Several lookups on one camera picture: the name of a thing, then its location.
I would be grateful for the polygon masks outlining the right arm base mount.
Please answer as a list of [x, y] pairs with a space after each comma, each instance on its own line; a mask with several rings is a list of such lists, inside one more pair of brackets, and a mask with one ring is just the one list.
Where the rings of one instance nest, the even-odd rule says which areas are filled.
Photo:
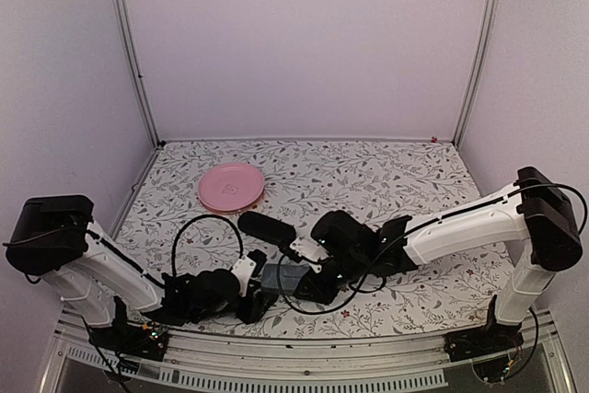
[[498, 322], [495, 316], [496, 301], [495, 295], [489, 303], [484, 325], [444, 335], [444, 351], [451, 362], [515, 349], [524, 343], [521, 324], [502, 325]]

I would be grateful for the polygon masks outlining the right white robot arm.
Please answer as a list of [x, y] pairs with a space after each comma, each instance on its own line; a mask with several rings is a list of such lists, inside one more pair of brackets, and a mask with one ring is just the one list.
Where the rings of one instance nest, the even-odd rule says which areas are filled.
[[377, 230], [343, 210], [330, 211], [312, 227], [316, 249], [300, 255], [311, 268], [297, 283], [294, 298], [328, 305], [343, 286], [363, 283], [368, 275], [387, 278], [458, 252], [525, 241], [522, 262], [491, 301], [488, 323], [476, 333], [479, 348], [494, 353], [554, 276], [583, 255], [581, 234], [588, 218], [575, 217], [572, 191], [526, 167], [515, 182], [486, 197], [424, 218], [400, 216]]

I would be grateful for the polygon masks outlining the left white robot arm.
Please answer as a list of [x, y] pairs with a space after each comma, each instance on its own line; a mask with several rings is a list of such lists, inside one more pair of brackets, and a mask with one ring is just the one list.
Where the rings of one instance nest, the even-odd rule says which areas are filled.
[[225, 312], [252, 324], [276, 302], [257, 279], [266, 262], [263, 252], [240, 254], [230, 269], [157, 279], [117, 249], [94, 219], [93, 207], [84, 195], [26, 200], [4, 244], [6, 259], [27, 277], [51, 285], [116, 350], [130, 350], [137, 341], [134, 326], [116, 316], [118, 308], [132, 307], [172, 326]]

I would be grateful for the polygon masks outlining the grey marbled glasses case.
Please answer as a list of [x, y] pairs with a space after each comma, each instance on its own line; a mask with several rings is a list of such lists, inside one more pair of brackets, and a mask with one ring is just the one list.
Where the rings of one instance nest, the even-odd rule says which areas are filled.
[[293, 295], [301, 279], [307, 274], [309, 267], [306, 265], [267, 264], [261, 274], [261, 289], [267, 293], [280, 293], [278, 283], [281, 283], [286, 295]]

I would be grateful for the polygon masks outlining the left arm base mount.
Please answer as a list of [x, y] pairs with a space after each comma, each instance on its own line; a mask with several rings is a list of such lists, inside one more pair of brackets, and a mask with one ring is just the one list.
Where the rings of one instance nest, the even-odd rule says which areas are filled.
[[130, 355], [162, 362], [167, 351], [167, 329], [149, 321], [141, 326], [128, 322], [126, 305], [113, 297], [114, 319], [106, 328], [89, 327], [88, 340], [99, 348], [115, 352], [117, 356]]

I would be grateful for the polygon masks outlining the black beige glasses case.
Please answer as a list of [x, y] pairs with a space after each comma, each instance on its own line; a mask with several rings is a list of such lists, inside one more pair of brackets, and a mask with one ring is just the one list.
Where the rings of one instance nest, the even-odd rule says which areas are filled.
[[296, 239], [295, 228], [265, 214], [247, 211], [237, 220], [238, 229], [277, 247], [288, 247]]

